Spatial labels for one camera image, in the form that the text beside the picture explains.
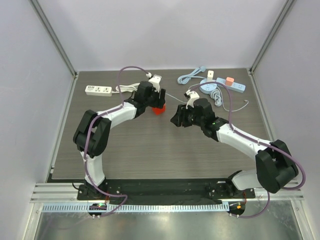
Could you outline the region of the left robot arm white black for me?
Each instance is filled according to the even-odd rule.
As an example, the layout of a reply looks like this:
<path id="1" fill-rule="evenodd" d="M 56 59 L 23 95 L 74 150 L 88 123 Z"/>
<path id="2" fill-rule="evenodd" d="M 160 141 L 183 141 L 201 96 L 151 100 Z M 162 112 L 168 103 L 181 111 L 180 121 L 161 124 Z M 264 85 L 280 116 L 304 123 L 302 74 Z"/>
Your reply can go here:
<path id="1" fill-rule="evenodd" d="M 104 111 L 87 110 L 84 113 L 73 142 L 84 162 L 85 181 L 91 184 L 88 193 L 95 200 L 106 195 L 106 187 L 102 184 L 105 180 L 102 154 L 107 148 L 111 129 L 138 118 L 148 107 L 162 109 L 165 96 L 164 88 L 158 89 L 150 81 L 141 81 L 135 93 L 121 104 Z"/>

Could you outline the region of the pink charger plug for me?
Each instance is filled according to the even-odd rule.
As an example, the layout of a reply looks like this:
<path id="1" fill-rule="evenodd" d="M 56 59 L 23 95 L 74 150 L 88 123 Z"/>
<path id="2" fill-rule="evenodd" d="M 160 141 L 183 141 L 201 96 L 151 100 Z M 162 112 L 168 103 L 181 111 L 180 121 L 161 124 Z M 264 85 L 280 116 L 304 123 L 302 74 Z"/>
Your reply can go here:
<path id="1" fill-rule="evenodd" d="M 225 79 L 225 85 L 226 86 L 232 86 L 233 85 L 233 83 L 234 83 L 234 78 L 232 78 L 232 77 L 227 77 L 226 79 Z"/>

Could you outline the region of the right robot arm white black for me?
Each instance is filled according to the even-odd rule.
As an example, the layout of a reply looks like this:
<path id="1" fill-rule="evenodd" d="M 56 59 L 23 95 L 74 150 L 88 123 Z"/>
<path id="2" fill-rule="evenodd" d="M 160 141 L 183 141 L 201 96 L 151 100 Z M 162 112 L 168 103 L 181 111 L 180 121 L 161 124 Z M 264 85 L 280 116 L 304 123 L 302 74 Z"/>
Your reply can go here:
<path id="1" fill-rule="evenodd" d="M 225 191 L 231 198 L 252 188 L 263 188 L 275 194 L 299 174 L 283 141 L 270 142 L 236 128 L 228 120 L 216 116 L 204 98 L 195 100 L 192 106 L 178 105 L 170 121 L 176 127 L 198 126 L 206 137 L 229 145 L 254 160 L 255 169 L 240 170 L 228 177 L 230 182 L 225 185 Z"/>

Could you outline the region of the blue long power strip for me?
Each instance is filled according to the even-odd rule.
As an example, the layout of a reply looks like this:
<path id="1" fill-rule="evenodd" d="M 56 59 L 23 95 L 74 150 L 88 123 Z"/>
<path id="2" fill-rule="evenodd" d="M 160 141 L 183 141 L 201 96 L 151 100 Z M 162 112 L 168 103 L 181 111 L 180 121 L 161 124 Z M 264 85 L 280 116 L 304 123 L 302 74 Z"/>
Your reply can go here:
<path id="1" fill-rule="evenodd" d="M 234 81 L 227 81 L 227 79 L 224 79 L 224 78 L 218 77 L 216 79 L 216 82 L 221 83 L 225 85 L 229 90 L 232 90 L 238 93 L 243 93 L 246 90 L 246 86 L 244 84 L 240 84 Z"/>

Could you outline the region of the round blue power socket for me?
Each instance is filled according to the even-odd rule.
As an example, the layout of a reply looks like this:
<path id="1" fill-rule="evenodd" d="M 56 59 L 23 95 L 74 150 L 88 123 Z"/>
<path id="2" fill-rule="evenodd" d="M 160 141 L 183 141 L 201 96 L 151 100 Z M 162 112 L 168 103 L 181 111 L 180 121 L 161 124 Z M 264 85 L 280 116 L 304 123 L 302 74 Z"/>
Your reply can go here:
<path id="1" fill-rule="evenodd" d="M 215 84 L 214 81 L 208 81 L 206 79 L 203 79 L 199 84 L 199 90 L 203 94 L 207 94 L 207 95 L 209 95 L 216 88 L 217 88 L 217 84 Z"/>

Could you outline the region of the red cube socket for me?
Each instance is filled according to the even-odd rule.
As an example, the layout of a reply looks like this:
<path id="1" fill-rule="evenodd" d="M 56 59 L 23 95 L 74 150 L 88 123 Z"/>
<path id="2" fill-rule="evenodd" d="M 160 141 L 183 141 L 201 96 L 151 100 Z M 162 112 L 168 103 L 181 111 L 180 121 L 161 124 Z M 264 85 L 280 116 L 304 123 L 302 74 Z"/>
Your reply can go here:
<path id="1" fill-rule="evenodd" d="M 166 105 L 164 104 L 163 107 L 153 107 L 152 111 L 155 115 L 161 115 L 166 111 Z"/>

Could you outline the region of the white charger plug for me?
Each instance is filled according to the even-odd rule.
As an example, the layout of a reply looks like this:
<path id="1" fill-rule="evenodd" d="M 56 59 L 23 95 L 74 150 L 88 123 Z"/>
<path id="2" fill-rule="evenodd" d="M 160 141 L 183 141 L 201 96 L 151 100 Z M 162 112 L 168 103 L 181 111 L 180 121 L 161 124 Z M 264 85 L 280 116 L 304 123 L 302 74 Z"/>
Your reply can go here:
<path id="1" fill-rule="evenodd" d="M 207 77 L 206 77 L 206 81 L 207 82 L 213 82 L 214 81 L 214 71 L 213 70 L 208 70 L 207 71 Z"/>

